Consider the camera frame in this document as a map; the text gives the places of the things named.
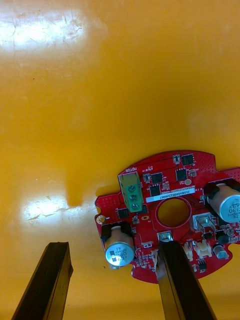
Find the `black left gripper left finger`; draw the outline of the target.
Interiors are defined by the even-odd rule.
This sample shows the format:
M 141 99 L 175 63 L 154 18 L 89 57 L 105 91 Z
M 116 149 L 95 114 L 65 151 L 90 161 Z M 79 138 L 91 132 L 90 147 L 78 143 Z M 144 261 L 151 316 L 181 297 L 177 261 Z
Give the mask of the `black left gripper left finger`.
M 69 243 L 49 243 L 12 319 L 62 320 L 73 271 Z

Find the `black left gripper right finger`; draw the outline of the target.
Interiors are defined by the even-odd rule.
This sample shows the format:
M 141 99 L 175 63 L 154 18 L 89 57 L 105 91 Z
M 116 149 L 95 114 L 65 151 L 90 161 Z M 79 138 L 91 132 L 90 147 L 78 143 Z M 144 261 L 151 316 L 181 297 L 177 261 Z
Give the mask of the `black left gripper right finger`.
M 156 277 L 166 320 L 215 320 L 189 260 L 176 241 L 160 242 Z

